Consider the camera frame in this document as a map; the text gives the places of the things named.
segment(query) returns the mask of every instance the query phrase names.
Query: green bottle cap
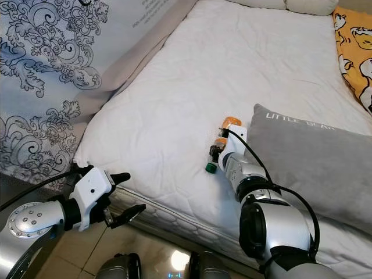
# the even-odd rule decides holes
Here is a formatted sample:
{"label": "green bottle cap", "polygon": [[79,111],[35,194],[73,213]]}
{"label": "green bottle cap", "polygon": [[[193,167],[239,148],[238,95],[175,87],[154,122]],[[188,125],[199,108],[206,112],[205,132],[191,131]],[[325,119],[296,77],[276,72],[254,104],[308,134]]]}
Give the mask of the green bottle cap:
{"label": "green bottle cap", "polygon": [[213,163],[208,163],[205,167],[205,170],[208,171],[209,173],[215,173],[217,170],[217,166]]}

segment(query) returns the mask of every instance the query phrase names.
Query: gray pillow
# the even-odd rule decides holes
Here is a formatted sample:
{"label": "gray pillow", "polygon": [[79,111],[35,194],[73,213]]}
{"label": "gray pillow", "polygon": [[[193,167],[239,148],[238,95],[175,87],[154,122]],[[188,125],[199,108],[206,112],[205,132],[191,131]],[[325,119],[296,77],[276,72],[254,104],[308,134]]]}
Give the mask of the gray pillow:
{"label": "gray pillow", "polygon": [[301,194],[316,213],[372,234],[372,137],[258,104],[248,137],[275,183]]}

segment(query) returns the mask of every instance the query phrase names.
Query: black cable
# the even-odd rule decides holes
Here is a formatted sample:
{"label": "black cable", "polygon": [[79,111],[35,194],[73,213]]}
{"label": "black cable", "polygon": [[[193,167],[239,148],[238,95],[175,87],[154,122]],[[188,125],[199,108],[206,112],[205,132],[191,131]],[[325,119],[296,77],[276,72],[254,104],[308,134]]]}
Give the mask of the black cable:
{"label": "black cable", "polygon": [[241,137],[239,137],[239,135],[237,133],[235,133],[235,132],[233,132],[229,129],[224,129],[224,130],[227,130],[230,134],[236,136],[238,138],[238,140],[240,140],[240,142],[245,146],[245,148],[248,149],[248,151],[253,155],[253,157],[256,159],[258,164],[265,170],[265,175],[266,175],[266,178],[269,181],[270,185],[274,186],[273,181],[271,180],[271,177],[269,175],[269,172],[267,171],[267,168],[265,167],[263,162],[260,160],[260,158],[257,156],[257,154],[252,150],[252,148]]}
{"label": "black cable", "polygon": [[57,176],[55,177],[52,177],[52,178],[49,178],[37,185],[34,185],[26,190],[24,190],[23,192],[19,193],[18,195],[16,195],[15,197],[13,197],[12,199],[8,200],[7,202],[5,202],[3,205],[0,206],[0,212],[3,211],[4,209],[6,209],[8,206],[10,206],[12,203],[18,201],[19,199],[23,198],[24,196],[26,196],[27,194],[31,193],[32,191],[35,191],[36,189],[39,189],[40,187],[43,187],[55,180],[58,180],[58,179],[61,179],[63,177],[66,177],[66,176],[69,176],[70,174],[72,173],[75,173],[76,171],[75,170],[71,170],[71,171],[67,171],[65,173],[61,173],[61,174],[58,174]]}
{"label": "black cable", "polygon": [[253,157],[257,160],[258,164],[260,164],[260,166],[265,170],[265,174],[266,174],[266,177],[267,177],[267,180],[269,181],[270,183],[270,186],[272,187],[272,189],[275,189],[275,188],[278,188],[282,191],[285,191],[285,192],[288,192],[290,194],[292,194],[293,196],[295,196],[296,198],[298,198],[302,203],[303,205],[306,207],[307,211],[310,213],[310,216],[313,220],[313,224],[314,224],[314,242],[312,242],[310,244],[310,250],[309,250],[309,256],[312,260],[315,261],[315,256],[316,256],[316,253],[318,252],[319,250],[319,243],[320,243],[320,227],[319,227],[319,222],[318,222],[318,219],[316,217],[316,214],[314,212],[314,210],[312,209],[312,207],[308,204],[308,202],[297,192],[291,190],[291,189],[288,189],[288,188],[285,188],[283,186],[279,186],[277,184],[274,184],[273,181],[271,180],[271,177],[269,175],[269,171],[266,169],[265,165],[263,164],[263,162],[260,160],[260,158],[257,156],[257,154],[253,151],[253,149],[241,138],[239,137],[239,135],[229,129],[226,129],[230,134],[234,135],[235,137],[237,137],[240,142],[242,144],[244,144],[245,148],[248,149],[248,151],[253,155]]}

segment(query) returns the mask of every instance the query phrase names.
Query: white pillow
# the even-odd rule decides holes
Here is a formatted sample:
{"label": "white pillow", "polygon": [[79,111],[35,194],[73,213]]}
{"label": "white pillow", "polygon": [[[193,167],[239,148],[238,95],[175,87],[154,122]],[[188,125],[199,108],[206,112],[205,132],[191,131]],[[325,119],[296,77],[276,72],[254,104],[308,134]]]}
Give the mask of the white pillow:
{"label": "white pillow", "polygon": [[285,10],[284,0],[228,0],[228,1],[249,7]]}
{"label": "white pillow", "polygon": [[287,0],[287,9],[296,13],[328,16],[338,4],[338,0]]}

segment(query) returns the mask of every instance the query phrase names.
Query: white mattress cover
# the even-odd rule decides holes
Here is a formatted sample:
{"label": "white mattress cover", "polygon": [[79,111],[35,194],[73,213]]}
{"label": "white mattress cover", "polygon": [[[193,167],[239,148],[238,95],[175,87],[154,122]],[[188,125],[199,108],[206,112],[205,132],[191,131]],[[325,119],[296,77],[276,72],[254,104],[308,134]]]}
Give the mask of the white mattress cover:
{"label": "white mattress cover", "polygon": [[[133,83],[92,119],[75,159],[130,172],[123,186],[137,198],[226,236],[227,247],[238,239],[239,203],[223,175],[204,167],[223,119],[248,124],[258,102],[372,135],[372,119],[339,73],[330,16],[200,0]],[[347,226],[322,226],[318,258],[347,278],[372,277],[371,238]]]}

